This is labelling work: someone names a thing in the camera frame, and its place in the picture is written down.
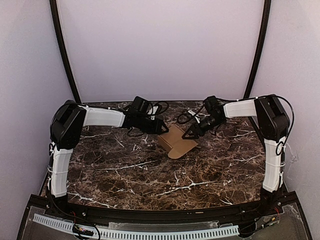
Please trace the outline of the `brown cardboard box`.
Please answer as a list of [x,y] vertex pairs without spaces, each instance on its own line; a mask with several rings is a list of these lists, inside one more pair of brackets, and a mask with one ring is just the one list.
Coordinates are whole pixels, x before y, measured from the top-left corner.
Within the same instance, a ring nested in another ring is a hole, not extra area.
[[179,159],[198,145],[192,139],[183,139],[184,133],[179,126],[174,124],[167,133],[157,136],[158,143],[165,149],[170,159]]

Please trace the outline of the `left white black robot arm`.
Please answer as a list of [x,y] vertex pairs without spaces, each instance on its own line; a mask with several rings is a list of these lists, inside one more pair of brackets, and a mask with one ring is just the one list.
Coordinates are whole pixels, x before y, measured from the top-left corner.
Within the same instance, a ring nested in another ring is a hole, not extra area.
[[164,111],[159,103],[152,104],[139,96],[124,108],[92,107],[73,100],[66,101],[55,113],[49,128],[50,194],[55,198],[67,195],[70,159],[84,127],[138,129],[143,134],[162,135],[169,132],[164,120],[159,117]]

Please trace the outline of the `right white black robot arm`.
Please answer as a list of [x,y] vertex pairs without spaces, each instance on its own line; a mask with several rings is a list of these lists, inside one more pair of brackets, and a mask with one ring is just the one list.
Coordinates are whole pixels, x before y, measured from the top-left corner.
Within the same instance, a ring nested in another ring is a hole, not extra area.
[[269,94],[238,100],[220,99],[209,96],[202,102],[207,116],[200,118],[197,113],[187,114],[187,120],[195,120],[182,135],[184,140],[197,140],[206,132],[218,129],[227,119],[255,117],[258,132],[263,137],[265,147],[265,174],[261,193],[269,196],[283,184],[285,147],[294,117],[289,117],[282,105],[284,97]]

